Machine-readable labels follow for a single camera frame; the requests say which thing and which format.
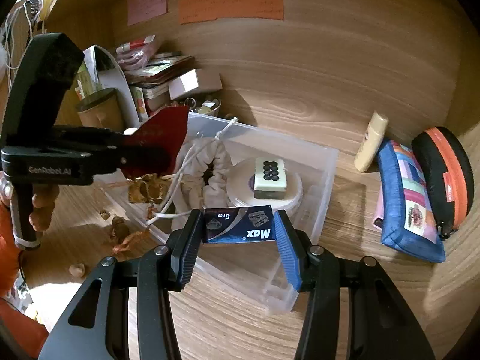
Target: pencil case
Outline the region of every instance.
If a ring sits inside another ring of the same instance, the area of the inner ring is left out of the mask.
[[[446,127],[424,131],[412,141],[412,149],[425,174],[436,227],[441,239],[447,239],[472,207],[474,184],[469,158]]]
[[[445,261],[425,176],[412,150],[384,139],[378,151],[378,165],[383,215],[377,215],[375,225],[382,229],[382,244],[432,263]]]

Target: transparent plastic tray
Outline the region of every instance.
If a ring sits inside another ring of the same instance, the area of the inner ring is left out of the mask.
[[[188,139],[197,134],[214,137],[228,121],[212,116],[190,113]],[[285,160],[289,171],[301,176],[303,199],[290,220],[305,231],[312,243],[320,238],[337,162],[337,149],[322,147],[274,131],[235,123],[222,141],[234,164],[246,158],[265,156]],[[115,186],[124,181],[120,171],[96,177],[107,196],[121,205],[131,221],[145,226],[146,204],[129,204],[127,186]],[[151,227],[153,235],[165,242],[171,233],[170,221],[159,220]],[[288,284],[275,242],[200,247],[196,262],[200,269],[228,287],[255,299],[268,312],[291,311],[298,293]]]

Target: black case with orange stripe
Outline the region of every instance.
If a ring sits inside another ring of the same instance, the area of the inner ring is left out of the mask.
[[[472,207],[474,186],[469,158],[446,127],[421,133],[412,141],[412,150],[425,175],[440,237],[447,239]]]

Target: round container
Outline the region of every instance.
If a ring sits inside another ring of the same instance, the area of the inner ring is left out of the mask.
[[[77,105],[77,113],[84,126],[109,128],[118,132],[125,130],[114,88],[105,88],[85,97]]]
[[[255,159],[247,158],[237,163],[226,181],[226,193],[231,207],[271,206],[273,212],[285,210],[293,215],[302,202],[302,179],[298,173],[286,172],[286,192],[284,199],[256,199],[254,197]]]

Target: orange clothing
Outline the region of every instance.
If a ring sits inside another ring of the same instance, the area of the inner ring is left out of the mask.
[[[18,273],[18,255],[10,212],[0,203],[0,297],[14,285]],[[0,318],[17,343],[32,358],[37,358],[49,333],[43,325],[14,310],[0,299]]]

